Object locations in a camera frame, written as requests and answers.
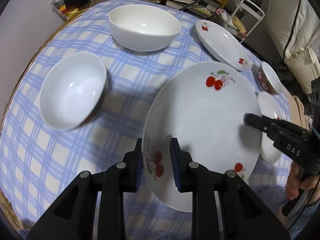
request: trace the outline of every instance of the finger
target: finger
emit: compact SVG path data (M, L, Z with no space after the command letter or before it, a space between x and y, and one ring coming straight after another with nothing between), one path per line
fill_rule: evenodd
M309 204L314 204L317 202L320 198L320 189L319 187L315 190L314 194L312 195L312 198L309 200L308 198L304 201L303 206L305 206L308 202Z
M290 174L297 176L298 172L299 172L299 165L296 162L292 162Z
M290 185L287 185L285 189L285 197L289 200L293 200L299 195L299 190L297 188L293 188Z
M294 187L294 188L299 188L300 187L300 180L297 178L296 175L292 175L291 173L289 174L289 177L288 177L288 182L287 182L288 185L290 185L291 187Z
M301 182L300 188L301 189L315 188L316 184L318 182L318 179L319 179L319 175L310 176L309 178L307 178L303 182Z

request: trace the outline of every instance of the blue plaid tablecloth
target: blue plaid tablecloth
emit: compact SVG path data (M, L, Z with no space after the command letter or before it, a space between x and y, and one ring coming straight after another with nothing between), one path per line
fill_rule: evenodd
M181 22L182 29L172 44L144 54L122 47L111 36L108 14L118 6L132 3L150 5L138 0L100 3L60 31L37 56L13 97L0 140L0 188L17 216L30 224L39 219L80 171L104 171L134 149L151 104L167 80L193 63L215 60L193 29L195 17L155 4L152 5ZM95 120L71 131L54 131L40 116L40 88L56 63L79 51L92 52L105 63L108 95ZM247 52L250 64L260 66L260 60ZM251 69L241 74L253 91L260 91ZM286 94L274 98L284 119L290 121ZM284 187L289 165L285 156L274 165L259 158L249 184ZM186 238L190 234L191 214L162 204L144 175L139 192L125 194L124 208L128 239Z

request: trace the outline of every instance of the metal screw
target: metal screw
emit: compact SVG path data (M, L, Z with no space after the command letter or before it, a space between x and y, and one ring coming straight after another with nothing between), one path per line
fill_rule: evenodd
M230 170L230 171L227 171L227 176L230 178L234 178L236 176L236 173L234 171Z
M189 166L190 166L190 168L196 169L199 167L199 163L191 162L191 163L189 163Z
M118 168L118 169L123 169L123 168L125 168L125 167L126 167L126 164L125 164L125 163L123 163L123 162L117 163L117 168Z
M86 177L88 177L89 176L89 172L88 171L82 171L81 173L80 173L80 177L81 178L86 178Z

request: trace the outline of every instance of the black cable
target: black cable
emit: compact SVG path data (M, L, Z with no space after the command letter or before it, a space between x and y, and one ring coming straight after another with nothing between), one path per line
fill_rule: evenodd
M296 12L296 15L294 16L294 20L293 20L293 23L292 23L292 28L291 28L291 32L290 32L290 35L289 35L288 42L287 42L287 44L284 46L284 50L283 50L283 59L282 59L282 61L281 61L281 65L282 65L282 66L285 66L285 67L287 68L287 72L289 71L289 69L288 69L287 64L284 62L284 59L285 59L285 51L287 50L287 47L289 46L289 43L290 43L291 40L292 40L292 36L293 36L293 33L294 33L294 28L295 28L296 23L297 23L297 18L298 18L300 6L301 6L301 0L299 0L297 12Z
M304 210L306 209L306 207L309 205L310 200L311 200L311 198L313 197L313 194L315 193L315 191L316 191L316 189L317 189L317 187L318 187L318 185L319 185L319 182L320 182L320 176L319 176L319 178L318 178L318 182L317 182L317 184L316 184L316 187L313 189L313 191L312 191L312 193L311 193L311 195L310 195L310 197L309 197L306 205L303 207L302 211L301 211L300 214L297 216L297 218L294 220L294 222L289 226L288 231L294 226L294 224L298 221L298 219L300 218L300 216L302 215L302 213L304 212Z

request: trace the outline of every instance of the white bowl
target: white bowl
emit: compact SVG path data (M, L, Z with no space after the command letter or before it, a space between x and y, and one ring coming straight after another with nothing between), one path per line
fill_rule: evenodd
M109 27L117 42L135 52L168 46L180 32L176 17L157 7L128 4L109 13Z
M70 130L92 112L107 85L107 70L95 54L79 52L60 60L40 91L40 113L55 130Z
M283 89L280 79L267 62L262 61L261 67L258 70L258 79L262 88L269 94L277 95L282 93Z

